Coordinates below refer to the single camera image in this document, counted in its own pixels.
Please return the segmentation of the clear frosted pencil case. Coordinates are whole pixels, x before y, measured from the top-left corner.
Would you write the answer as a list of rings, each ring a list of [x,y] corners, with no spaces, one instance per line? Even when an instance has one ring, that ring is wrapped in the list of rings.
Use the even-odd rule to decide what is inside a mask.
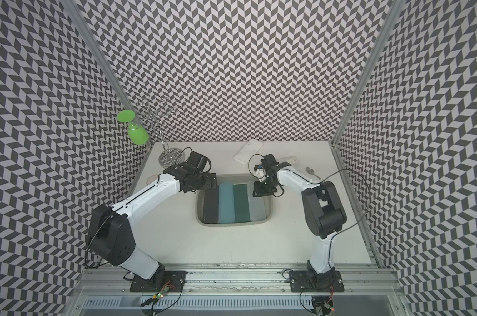
[[[264,221],[267,218],[264,199],[262,197],[249,196],[249,214],[252,222]]]

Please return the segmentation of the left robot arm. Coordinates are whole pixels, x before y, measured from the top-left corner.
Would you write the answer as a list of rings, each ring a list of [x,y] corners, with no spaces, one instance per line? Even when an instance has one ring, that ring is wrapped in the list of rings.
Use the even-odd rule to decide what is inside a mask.
[[[87,250],[154,287],[161,287],[165,267],[137,246],[133,228],[159,204],[179,192],[215,188],[217,179],[210,172],[211,167],[207,158],[171,166],[131,197],[112,206],[98,206],[92,211]]]

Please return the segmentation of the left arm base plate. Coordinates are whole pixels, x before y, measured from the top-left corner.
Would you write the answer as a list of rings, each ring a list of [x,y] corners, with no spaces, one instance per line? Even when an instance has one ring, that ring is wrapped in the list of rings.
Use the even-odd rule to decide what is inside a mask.
[[[151,279],[142,279],[138,275],[133,275],[129,291],[154,293],[160,292],[162,287],[168,287],[169,293],[181,292],[185,285],[186,276],[186,271],[157,272]]]

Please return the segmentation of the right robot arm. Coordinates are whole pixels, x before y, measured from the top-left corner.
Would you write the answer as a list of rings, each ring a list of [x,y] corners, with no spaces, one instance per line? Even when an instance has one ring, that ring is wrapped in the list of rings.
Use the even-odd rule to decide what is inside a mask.
[[[272,155],[261,159],[252,172],[256,178],[252,195],[256,198],[275,196],[286,188],[302,198],[306,224],[315,236],[312,255],[308,260],[306,275],[310,287],[323,290],[337,281],[334,264],[337,235],[347,222],[335,185],[330,181],[316,182],[300,174],[291,164],[279,163]]]

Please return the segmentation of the clear pencil case with label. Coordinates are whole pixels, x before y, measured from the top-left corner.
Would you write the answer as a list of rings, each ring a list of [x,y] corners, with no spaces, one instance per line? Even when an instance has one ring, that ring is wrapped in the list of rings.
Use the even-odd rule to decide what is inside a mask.
[[[300,161],[296,156],[290,156],[283,159],[285,162],[289,163],[291,167],[297,169],[300,167]]]

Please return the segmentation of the dark green pencil case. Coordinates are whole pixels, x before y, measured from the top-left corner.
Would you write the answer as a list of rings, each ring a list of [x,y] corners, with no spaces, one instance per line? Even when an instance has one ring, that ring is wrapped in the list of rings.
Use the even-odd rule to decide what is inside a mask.
[[[249,214],[249,198],[246,184],[235,184],[233,186],[234,206],[235,206],[235,222],[250,222]]]

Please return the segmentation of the black pencil case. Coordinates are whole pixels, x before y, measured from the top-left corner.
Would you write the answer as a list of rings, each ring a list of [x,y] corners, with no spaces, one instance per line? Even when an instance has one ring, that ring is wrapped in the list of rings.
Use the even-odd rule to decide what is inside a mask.
[[[219,223],[219,188],[205,191],[202,222],[205,224]]]

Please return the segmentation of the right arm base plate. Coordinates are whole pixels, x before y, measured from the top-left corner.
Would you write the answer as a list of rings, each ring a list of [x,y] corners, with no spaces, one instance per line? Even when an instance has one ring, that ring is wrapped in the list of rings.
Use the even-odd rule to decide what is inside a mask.
[[[324,274],[311,275],[307,271],[289,271],[291,292],[334,292],[345,291],[339,271],[331,270]]]

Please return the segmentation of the light blue pencil case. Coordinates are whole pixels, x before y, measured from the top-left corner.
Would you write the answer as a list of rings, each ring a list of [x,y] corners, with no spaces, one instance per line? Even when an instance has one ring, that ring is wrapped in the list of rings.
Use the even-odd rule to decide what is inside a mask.
[[[232,183],[225,182],[219,185],[219,222],[232,224],[235,222],[235,199]]]

